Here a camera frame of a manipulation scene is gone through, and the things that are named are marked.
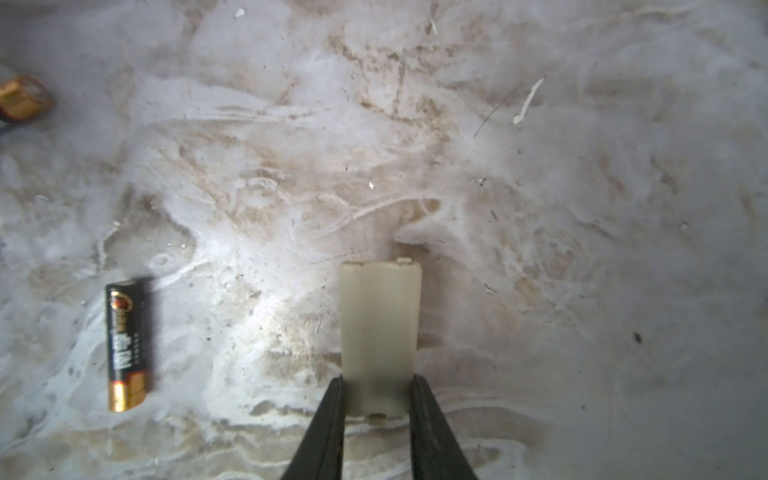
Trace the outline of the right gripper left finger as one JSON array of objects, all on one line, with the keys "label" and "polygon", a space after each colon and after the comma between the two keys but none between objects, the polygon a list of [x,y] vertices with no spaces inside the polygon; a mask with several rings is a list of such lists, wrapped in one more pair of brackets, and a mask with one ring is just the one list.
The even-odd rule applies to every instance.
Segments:
[{"label": "right gripper left finger", "polygon": [[339,376],[334,378],[326,389],[282,479],[341,479],[345,417],[345,383]]}]

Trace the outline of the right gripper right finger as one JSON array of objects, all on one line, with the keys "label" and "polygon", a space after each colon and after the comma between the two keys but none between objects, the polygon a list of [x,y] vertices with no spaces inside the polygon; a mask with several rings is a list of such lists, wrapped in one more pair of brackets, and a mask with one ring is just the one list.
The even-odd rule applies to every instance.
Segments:
[{"label": "right gripper right finger", "polygon": [[423,376],[414,376],[409,387],[409,399],[413,478],[477,480]]}]

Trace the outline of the remote battery cover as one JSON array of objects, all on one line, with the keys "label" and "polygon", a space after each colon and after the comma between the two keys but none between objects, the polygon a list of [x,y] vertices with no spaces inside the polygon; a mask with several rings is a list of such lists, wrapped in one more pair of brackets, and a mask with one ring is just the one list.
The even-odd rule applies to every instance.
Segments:
[{"label": "remote battery cover", "polygon": [[421,292],[422,267],[410,258],[341,265],[341,367],[348,416],[409,414]]}]

